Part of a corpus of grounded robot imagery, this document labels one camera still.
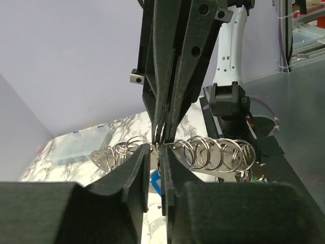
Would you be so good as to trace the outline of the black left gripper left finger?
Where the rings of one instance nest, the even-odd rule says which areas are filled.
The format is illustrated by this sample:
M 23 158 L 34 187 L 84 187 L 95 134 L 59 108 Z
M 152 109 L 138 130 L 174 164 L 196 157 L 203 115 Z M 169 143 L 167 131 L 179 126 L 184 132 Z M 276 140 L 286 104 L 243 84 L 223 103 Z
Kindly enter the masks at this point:
M 150 147 L 83 187 L 76 182 L 1 183 L 1 243 L 140 243 Z

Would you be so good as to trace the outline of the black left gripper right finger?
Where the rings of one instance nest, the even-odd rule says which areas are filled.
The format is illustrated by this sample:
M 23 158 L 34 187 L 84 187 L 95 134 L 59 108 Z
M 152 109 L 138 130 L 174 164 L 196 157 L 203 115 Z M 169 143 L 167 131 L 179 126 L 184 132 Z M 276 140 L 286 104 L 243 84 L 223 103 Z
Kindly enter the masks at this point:
M 320 228 L 292 186 L 204 182 L 159 150 L 168 243 L 319 243 Z

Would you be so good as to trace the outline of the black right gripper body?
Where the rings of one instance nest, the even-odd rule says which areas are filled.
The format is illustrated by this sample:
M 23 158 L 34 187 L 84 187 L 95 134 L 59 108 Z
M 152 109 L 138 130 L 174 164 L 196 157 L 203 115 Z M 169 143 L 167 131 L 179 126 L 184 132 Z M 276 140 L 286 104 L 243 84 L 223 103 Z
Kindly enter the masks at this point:
M 152 26 L 153 26 L 153 9 L 154 1 L 140 1 L 140 6 L 143 10 L 141 36 L 138 66 L 131 73 L 131 82 L 142 83 L 143 88 L 143 102 L 146 107 L 150 119 L 154 119 L 155 102 L 156 102 L 156 84 L 155 71 L 153 63 L 153 45 L 152 45 Z M 174 40 L 174 62 L 171 75 L 170 91 L 173 90 L 173 84 L 176 73 L 177 61 L 181 55 L 182 44 L 184 40 L 185 29 L 188 21 L 189 9 L 191 1 L 182 1 L 177 29 Z M 217 1 L 217 11 L 214 17 L 214 22 L 211 26 L 208 40 L 200 57 L 197 68 L 192 77 L 191 101 L 192 103 L 198 97 L 198 89 L 203 84 L 203 79 L 206 75 L 207 67 L 211 58 L 211 54 L 219 34 L 219 30 L 223 23 L 226 23 L 230 18 L 229 8 L 230 1 Z

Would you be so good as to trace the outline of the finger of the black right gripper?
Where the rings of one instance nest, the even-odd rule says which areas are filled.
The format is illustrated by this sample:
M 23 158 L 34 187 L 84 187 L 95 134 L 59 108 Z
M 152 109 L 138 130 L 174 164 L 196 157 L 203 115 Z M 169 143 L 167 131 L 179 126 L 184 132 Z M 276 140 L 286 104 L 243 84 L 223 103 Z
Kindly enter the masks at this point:
M 154 1 L 152 45 L 156 84 L 153 142 L 167 139 L 174 40 L 182 1 Z
M 181 55 L 177 61 L 167 120 L 167 142 L 173 142 L 179 123 L 190 108 L 192 77 L 203 54 L 217 11 L 217 1 L 191 1 Z

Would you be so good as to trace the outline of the blue key tag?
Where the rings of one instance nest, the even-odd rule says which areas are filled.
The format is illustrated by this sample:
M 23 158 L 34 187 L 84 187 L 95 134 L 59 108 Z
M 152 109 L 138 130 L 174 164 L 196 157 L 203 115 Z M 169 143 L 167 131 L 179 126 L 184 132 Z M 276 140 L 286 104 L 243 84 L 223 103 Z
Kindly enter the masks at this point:
M 161 183 L 160 183 L 160 173 L 159 171 L 156 169 L 154 170 L 151 174 L 150 174 L 150 183 L 154 189 L 154 191 L 159 195 L 162 196 L 161 193 Z

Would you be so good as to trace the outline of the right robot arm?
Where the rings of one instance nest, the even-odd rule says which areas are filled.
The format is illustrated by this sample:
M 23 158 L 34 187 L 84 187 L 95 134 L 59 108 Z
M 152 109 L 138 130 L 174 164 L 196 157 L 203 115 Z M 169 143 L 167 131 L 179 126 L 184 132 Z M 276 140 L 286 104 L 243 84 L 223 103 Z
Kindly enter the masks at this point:
M 254 1 L 140 1 L 138 65 L 130 80 L 142 98 L 154 144 L 171 143 L 200 94 L 214 49 L 217 68 L 209 109 L 221 133 L 247 139 L 250 99 L 242 81 L 243 32 Z

